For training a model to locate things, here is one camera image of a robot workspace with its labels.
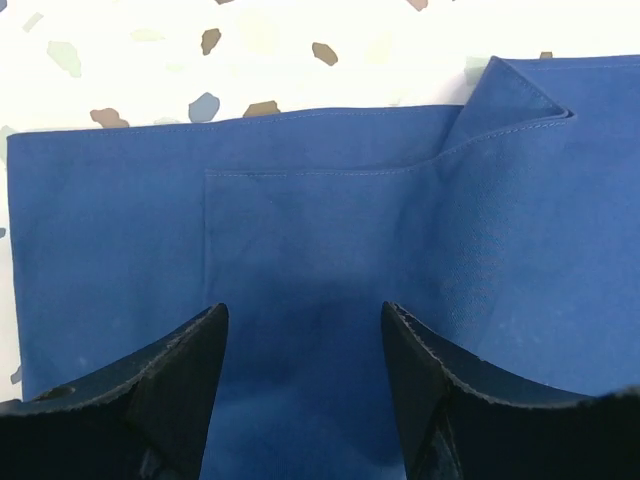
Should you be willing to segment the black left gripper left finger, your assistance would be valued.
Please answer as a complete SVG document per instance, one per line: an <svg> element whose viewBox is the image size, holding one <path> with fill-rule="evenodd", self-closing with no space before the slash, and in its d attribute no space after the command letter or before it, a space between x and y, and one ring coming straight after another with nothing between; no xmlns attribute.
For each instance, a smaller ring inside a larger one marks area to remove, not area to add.
<svg viewBox="0 0 640 480"><path fill-rule="evenodd" d="M198 478L228 324L218 304L86 376L3 402L2 478Z"/></svg>

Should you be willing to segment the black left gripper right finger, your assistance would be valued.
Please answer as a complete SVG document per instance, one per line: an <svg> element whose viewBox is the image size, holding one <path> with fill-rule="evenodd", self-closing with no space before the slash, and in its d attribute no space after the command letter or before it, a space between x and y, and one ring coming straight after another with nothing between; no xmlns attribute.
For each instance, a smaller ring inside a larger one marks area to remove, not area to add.
<svg viewBox="0 0 640 480"><path fill-rule="evenodd" d="M585 396L533 382L395 303L381 330L408 478L638 478L638 388Z"/></svg>

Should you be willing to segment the blue surgical cloth wrap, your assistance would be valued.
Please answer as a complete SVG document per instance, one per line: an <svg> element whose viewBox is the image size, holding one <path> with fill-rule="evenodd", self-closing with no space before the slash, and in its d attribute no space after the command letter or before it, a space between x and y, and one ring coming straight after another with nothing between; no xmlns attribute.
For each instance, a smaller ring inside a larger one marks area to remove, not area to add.
<svg viewBox="0 0 640 480"><path fill-rule="evenodd" d="M23 394L222 303L206 479L410 479L382 307L639 390L639 60L492 58L466 104L13 134Z"/></svg>

